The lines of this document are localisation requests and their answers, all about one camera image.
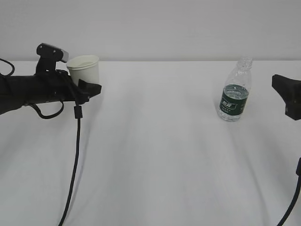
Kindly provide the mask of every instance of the green label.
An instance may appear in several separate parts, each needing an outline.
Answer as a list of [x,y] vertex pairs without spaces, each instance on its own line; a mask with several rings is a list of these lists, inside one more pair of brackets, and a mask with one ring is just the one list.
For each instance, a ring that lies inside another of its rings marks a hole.
[[246,105],[245,99],[233,99],[228,97],[225,92],[222,93],[220,109],[228,115],[240,115],[244,111]]

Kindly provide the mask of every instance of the cup rim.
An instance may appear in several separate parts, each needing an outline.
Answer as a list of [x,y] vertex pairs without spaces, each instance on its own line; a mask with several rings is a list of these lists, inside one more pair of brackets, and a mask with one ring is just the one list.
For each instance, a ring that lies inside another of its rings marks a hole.
[[[89,64],[85,64],[83,66],[79,66],[83,64],[84,62],[90,62]],[[86,69],[89,67],[93,67],[95,64],[97,64],[99,61],[99,57],[95,55],[82,55],[82,56],[76,56],[75,58],[69,60],[66,64],[68,69],[71,70],[81,70]]]

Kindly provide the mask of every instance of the white paper cup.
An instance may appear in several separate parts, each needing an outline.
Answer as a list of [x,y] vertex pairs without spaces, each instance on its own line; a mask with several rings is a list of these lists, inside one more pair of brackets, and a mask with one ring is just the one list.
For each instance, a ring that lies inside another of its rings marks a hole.
[[67,68],[73,82],[78,85],[79,79],[85,82],[99,84],[98,56],[77,56],[67,62]]

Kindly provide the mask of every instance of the plastic water bottle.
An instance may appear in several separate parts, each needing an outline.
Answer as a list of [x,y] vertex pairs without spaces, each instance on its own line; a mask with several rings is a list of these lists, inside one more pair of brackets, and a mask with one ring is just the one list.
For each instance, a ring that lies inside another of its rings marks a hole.
[[244,111],[251,89],[252,58],[242,57],[225,83],[218,115],[225,121],[237,121]]

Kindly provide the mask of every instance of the white tabletop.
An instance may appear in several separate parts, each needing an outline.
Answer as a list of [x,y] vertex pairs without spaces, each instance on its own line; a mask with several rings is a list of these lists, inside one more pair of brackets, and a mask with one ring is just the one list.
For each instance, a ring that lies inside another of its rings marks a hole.
[[[15,75],[35,71],[36,62],[14,63]],[[285,116],[271,76],[301,79],[300,61],[255,61],[245,112],[235,123],[215,111],[235,62],[99,66],[103,90],[83,105],[84,167],[65,226],[279,222],[297,182],[301,121]],[[41,108],[47,114],[59,106]],[[58,224],[75,155],[73,106],[51,120],[30,107],[0,116],[0,225]],[[286,226],[299,226],[300,212],[298,202]]]

